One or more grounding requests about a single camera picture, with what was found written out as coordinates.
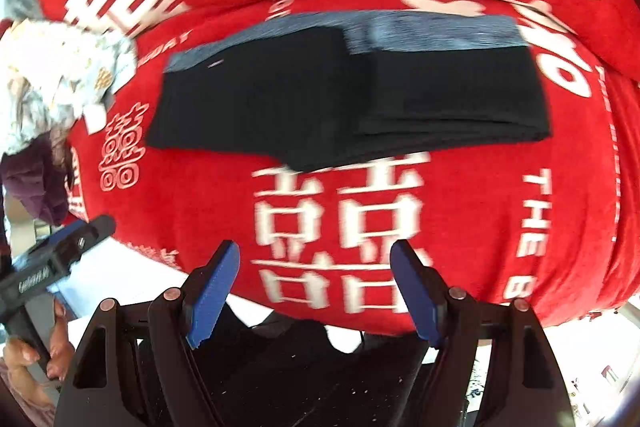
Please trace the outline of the person's left hand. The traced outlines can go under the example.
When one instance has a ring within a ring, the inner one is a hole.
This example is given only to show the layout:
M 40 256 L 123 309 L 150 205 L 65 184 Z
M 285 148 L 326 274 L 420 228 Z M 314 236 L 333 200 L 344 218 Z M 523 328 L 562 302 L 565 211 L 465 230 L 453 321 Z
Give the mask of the person's left hand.
M 43 335 L 23 313 L 12 317 L 6 326 L 9 339 L 3 360 L 14 386 L 66 380 L 75 348 L 68 337 L 66 308 L 58 299 L 53 299 L 51 310 L 44 312 Z

